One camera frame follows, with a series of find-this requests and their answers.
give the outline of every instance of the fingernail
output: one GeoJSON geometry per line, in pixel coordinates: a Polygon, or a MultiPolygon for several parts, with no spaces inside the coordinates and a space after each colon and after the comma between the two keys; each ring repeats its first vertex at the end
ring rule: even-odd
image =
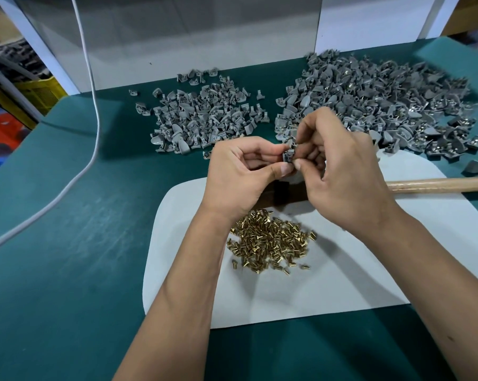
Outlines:
{"type": "Polygon", "coordinates": [[[294,166],[291,163],[283,163],[281,166],[281,176],[288,175],[294,169],[294,166]]]}

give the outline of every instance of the yellow basket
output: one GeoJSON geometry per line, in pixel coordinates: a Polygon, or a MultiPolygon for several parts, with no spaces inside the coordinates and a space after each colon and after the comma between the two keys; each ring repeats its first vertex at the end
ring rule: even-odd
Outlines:
{"type": "Polygon", "coordinates": [[[12,114],[18,121],[20,121],[23,125],[25,125],[29,129],[34,129],[36,127],[36,123],[31,119],[31,117],[24,112],[22,108],[17,106],[17,104],[11,100],[8,96],[6,96],[0,90],[0,104],[6,111],[12,114]]]}
{"type": "Polygon", "coordinates": [[[46,115],[59,100],[68,95],[54,76],[47,80],[15,83],[15,87],[42,115],[46,115]]]}

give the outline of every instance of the person's right arm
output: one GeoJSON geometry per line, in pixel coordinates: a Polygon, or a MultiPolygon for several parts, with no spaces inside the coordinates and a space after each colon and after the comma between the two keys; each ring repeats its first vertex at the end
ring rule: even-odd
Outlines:
{"type": "Polygon", "coordinates": [[[478,279],[395,202],[369,135],[329,108],[306,116],[294,166],[320,214],[356,236],[412,303],[460,380],[478,381],[478,279]],[[326,159],[320,178],[319,158],[326,159]]]}

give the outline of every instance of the pile of brass screws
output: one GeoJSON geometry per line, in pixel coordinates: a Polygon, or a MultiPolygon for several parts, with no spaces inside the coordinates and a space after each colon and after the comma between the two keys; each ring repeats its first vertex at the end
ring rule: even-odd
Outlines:
{"type": "MultiPolygon", "coordinates": [[[[241,238],[240,242],[231,239],[227,247],[232,254],[241,259],[243,267],[249,267],[260,274],[269,267],[281,270],[290,275],[288,268],[297,266],[294,260],[306,256],[308,238],[315,240],[314,231],[304,232],[300,224],[284,221],[270,215],[272,211],[250,211],[230,229],[230,232],[241,238]]],[[[237,261],[232,260],[234,269],[237,261]]],[[[299,265],[301,269],[309,269],[308,265],[299,265]]]]}

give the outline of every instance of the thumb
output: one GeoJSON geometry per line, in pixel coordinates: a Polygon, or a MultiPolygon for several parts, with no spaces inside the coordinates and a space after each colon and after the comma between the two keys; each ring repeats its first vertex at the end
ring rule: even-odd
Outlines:
{"type": "Polygon", "coordinates": [[[317,167],[307,159],[295,159],[293,161],[296,170],[300,171],[306,182],[306,188],[312,189],[320,184],[320,172],[317,167]]]}
{"type": "Polygon", "coordinates": [[[276,179],[281,179],[287,176],[294,170],[292,163],[286,163],[281,161],[279,163],[273,163],[272,165],[265,166],[260,170],[254,171],[255,174],[260,175],[261,179],[267,184],[276,179]]]}

